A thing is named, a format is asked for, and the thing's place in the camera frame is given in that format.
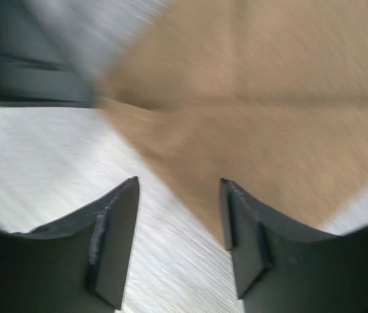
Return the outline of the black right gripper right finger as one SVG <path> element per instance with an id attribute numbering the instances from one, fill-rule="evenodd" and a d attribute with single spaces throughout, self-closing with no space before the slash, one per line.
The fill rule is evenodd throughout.
<path id="1" fill-rule="evenodd" d="M 368 226 L 306 226 L 222 179 L 225 248 L 246 312 L 368 312 Z"/>

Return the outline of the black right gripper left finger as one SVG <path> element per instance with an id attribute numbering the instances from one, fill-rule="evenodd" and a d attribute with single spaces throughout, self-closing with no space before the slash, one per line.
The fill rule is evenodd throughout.
<path id="1" fill-rule="evenodd" d="M 0 229 L 0 312 L 120 310 L 138 206 L 131 177 L 27 233 Z"/>

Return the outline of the brown cloth napkin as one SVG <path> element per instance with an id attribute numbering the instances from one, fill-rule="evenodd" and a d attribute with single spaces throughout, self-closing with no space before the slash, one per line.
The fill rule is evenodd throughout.
<path id="1" fill-rule="evenodd" d="M 178 1 L 99 86 L 219 242 L 221 178 L 311 226 L 368 182 L 368 1 Z"/>

